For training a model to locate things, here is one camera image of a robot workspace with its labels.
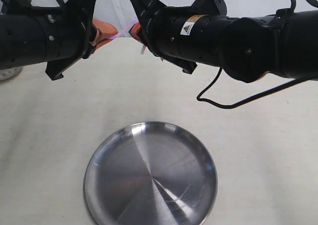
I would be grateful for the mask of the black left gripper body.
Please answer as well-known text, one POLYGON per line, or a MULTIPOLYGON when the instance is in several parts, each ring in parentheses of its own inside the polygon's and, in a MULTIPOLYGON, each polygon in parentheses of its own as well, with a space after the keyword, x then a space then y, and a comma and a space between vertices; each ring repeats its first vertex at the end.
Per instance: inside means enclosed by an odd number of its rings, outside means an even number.
POLYGON ((51 80, 93 52, 97 0, 55 0, 56 7, 32 6, 30 0, 4 0, 4 68, 46 63, 51 80))

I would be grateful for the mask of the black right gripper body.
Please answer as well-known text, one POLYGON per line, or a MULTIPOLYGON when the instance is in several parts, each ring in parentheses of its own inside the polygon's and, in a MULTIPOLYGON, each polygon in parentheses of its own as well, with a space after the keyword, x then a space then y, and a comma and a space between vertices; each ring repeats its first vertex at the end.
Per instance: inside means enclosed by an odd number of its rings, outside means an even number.
POLYGON ((218 36, 226 26, 226 4, 195 0, 191 6, 167 6, 160 0, 129 0, 139 20, 141 42, 156 56, 187 74, 198 63, 218 67, 218 36))

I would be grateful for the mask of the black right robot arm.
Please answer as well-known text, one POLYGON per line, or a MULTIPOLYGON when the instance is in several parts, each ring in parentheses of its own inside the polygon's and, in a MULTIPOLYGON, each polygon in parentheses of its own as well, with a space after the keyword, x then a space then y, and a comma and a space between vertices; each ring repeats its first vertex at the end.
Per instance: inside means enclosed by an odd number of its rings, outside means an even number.
POLYGON ((129 1, 140 24, 132 37, 188 74, 201 63, 246 83, 267 73, 318 78, 318 13, 295 12, 295 0, 289 8, 256 18, 228 17, 222 0, 195 0, 183 7, 129 1))

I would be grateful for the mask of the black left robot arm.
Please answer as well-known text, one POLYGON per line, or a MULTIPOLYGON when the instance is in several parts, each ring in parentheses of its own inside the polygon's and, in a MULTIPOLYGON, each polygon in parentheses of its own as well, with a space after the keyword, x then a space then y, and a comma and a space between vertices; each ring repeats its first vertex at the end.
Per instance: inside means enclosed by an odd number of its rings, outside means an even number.
POLYGON ((1 70, 46 63, 47 76, 59 80, 117 34, 114 26, 93 18, 97 0, 55 1, 51 7, 0 0, 1 70))

